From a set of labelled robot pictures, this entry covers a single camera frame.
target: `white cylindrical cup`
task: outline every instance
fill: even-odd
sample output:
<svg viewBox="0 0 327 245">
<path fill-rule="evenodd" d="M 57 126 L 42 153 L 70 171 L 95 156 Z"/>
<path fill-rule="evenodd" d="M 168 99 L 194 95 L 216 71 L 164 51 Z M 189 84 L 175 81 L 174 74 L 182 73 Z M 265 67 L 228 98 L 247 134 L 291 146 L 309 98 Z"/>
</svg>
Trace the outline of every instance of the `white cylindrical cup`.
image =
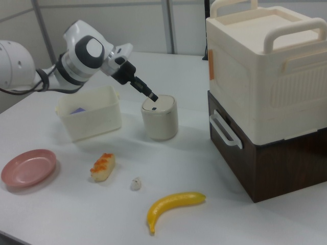
<svg viewBox="0 0 327 245">
<path fill-rule="evenodd" d="M 154 140 L 173 138 L 178 131 L 177 102 L 170 95 L 159 95 L 156 102 L 146 99 L 141 108 L 147 135 Z"/>
</svg>

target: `box handle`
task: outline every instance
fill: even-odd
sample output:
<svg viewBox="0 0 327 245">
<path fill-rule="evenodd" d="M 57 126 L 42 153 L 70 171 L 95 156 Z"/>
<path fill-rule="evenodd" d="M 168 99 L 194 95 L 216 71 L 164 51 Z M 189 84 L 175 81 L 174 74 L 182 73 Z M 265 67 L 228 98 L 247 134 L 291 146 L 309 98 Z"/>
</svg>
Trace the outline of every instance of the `box handle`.
<svg viewBox="0 0 327 245">
<path fill-rule="evenodd" d="M 220 130 L 215 119 L 233 140 L 227 139 L 226 135 Z M 234 131 L 230 128 L 230 126 L 228 126 L 228 124 L 221 117 L 221 115 L 218 113 L 218 111 L 216 111 L 216 110 L 214 111 L 214 113 L 209 117 L 209 121 L 210 121 L 211 125 L 215 128 L 217 133 L 220 135 L 222 140 L 224 140 L 226 145 L 229 145 L 229 146 L 237 145 L 240 149 L 243 148 L 242 142 L 239 139 L 239 137 L 234 133 Z"/>
<path fill-rule="evenodd" d="M 304 32 L 313 29 L 319 29 L 317 41 L 323 41 L 327 38 L 327 23 L 321 18 L 310 20 L 301 20 L 290 25 L 279 27 L 268 32 L 264 41 L 264 53 L 269 54 L 273 51 L 273 45 L 276 38 L 297 32 Z"/>
<path fill-rule="evenodd" d="M 241 2 L 246 2 L 247 0 L 215 0 L 210 8 L 210 18 L 216 18 L 217 17 L 217 9 L 237 4 Z M 258 0 L 251 0 L 251 9 L 257 9 L 258 8 Z"/>
<path fill-rule="evenodd" d="M 306 66 L 318 66 L 319 63 L 327 62 L 327 51 L 302 56 L 299 58 L 289 59 L 285 62 L 283 72 L 291 73 L 299 69 L 305 69 Z"/>
</svg>

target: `black cable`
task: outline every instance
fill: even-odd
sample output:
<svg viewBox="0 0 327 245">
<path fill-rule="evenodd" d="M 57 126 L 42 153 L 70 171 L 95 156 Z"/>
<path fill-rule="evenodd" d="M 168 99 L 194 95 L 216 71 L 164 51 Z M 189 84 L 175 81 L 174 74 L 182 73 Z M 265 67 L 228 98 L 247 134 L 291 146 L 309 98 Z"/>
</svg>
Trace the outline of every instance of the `black cable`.
<svg viewBox="0 0 327 245">
<path fill-rule="evenodd" d="M 53 67 L 53 69 L 47 74 L 47 76 L 49 77 L 53 72 L 54 70 L 56 69 L 56 66 Z M 4 93 L 7 93 L 7 94 L 11 94 L 11 95 L 24 95 L 24 94 L 28 94 L 30 92 L 41 92 L 43 91 L 44 88 L 42 89 L 38 89 L 36 90 L 36 88 L 41 84 L 43 83 L 43 79 L 41 79 L 33 88 L 29 89 L 29 90 L 24 90 L 22 92 L 11 92 L 11 91 L 8 91 L 8 90 L 5 90 L 5 89 L 2 89 L 0 88 L 0 91 L 1 92 L 4 92 Z"/>
<path fill-rule="evenodd" d="M 76 93 L 78 90 L 80 90 L 84 85 L 81 85 L 80 87 L 76 88 L 76 89 L 72 89 L 72 90 L 68 90 L 68 89 L 48 89 L 47 91 L 54 91 L 54 92 L 59 92 L 59 93 Z"/>
<path fill-rule="evenodd" d="M 44 70 L 41 69 L 36 69 L 36 72 L 39 74 L 41 81 L 43 82 L 42 89 L 40 90 L 41 92 L 47 91 L 50 86 L 49 82 L 49 75 L 45 73 Z"/>
<path fill-rule="evenodd" d="M 36 92 L 45 92 L 48 90 L 49 88 L 49 76 L 55 71 L 55 69 L 57 69 L 57 65 L 55 65 L 51 71 L 49 71 L 49 73 L 47 74 L 48 76 L 48 79 L 47 81 L 43 80 L 42 77 L 41 77 L 41 81 L 43 82 L 43 87 L 42 89 L 39 89 L 39 90 L 36 90 Z"/>
</svg>

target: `white wall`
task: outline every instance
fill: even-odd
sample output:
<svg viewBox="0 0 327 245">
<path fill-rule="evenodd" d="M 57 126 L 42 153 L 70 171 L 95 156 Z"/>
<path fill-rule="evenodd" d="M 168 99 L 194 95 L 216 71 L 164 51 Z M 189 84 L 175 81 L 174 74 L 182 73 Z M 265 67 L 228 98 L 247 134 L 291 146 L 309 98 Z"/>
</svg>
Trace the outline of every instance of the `white wall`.
<svg viewBox="0 0 327 245">
<path fill-rule="evenodd" d="M 113 45 L 132 43 L 134 51 L 169 53 L 170 39 L 161 0 L 38 0 L 55 54 L 66 50 L 63 33 L 81 19 Z"/>
<path fill-rule="evenodd" d="M 173 6 L 175 53 L 204 55 L 206 46 L 204 1 L 171 1 Z M 320 0 L 320 2 L 284 0 L 282 3 L 272 0 L 258 0 L 258 3 L 260 7 L 282 6 L 309 17 L 320 17 L 327 20 L 327 2 L 325 0 Z M 239 3 L 224 7 L 218 10 L 218 13 L 223 15 L 234 11 L 246 10 L 249 9 L 249 6 L 248 3 Z"/>
<path fill-rule="evenodd" d="M 281 2 L 259 0 L 259 6 L 283 6 L 327 20 L 327 0 Z M 32 3 L 39 5 L 39 12 Z M 246 8 L 249 4 L 240 3 L 222 8 L 219 14 Z M 204 55 L 204 0 L 0 0 L 0 39 L 25 46 L 36 67 L 50 67 L 49 54 L 54 62 L 66 50 L 63 33 L 78 19 L 114 45 L 132 43 L 134 51 Z M 0 92 L 0 113 L 22 98 Z"/>
<path fill-rule="evenodd" d="M 51 66 L 32 3 L 22 0 L 0 1 L 0 39 L 22 44 L 40 68 Z M 25 96 L 0 92 L 0 113 L 22 100 Z"/>
</svg>

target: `purple object in bin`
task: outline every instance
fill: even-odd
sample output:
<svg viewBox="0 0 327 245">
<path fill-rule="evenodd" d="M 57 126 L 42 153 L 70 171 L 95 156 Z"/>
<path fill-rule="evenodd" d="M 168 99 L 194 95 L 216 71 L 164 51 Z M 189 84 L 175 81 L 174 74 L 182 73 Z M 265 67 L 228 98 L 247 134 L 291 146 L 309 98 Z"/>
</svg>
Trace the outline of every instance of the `purple object in bin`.
<svg viewBox="0 0 327 245">
<path fill-rule="evenodd" d="M 75 111 L 73 111 L 72 113 L 71 113 L 71 115 L 72 114 L 75 114 L 75 113 L 78 113 L 78 112 L 82 112 L 82 111 L 85 111 L 83 108 L 78 108 L 78 109 L 76 109 Z"/>
</svg>

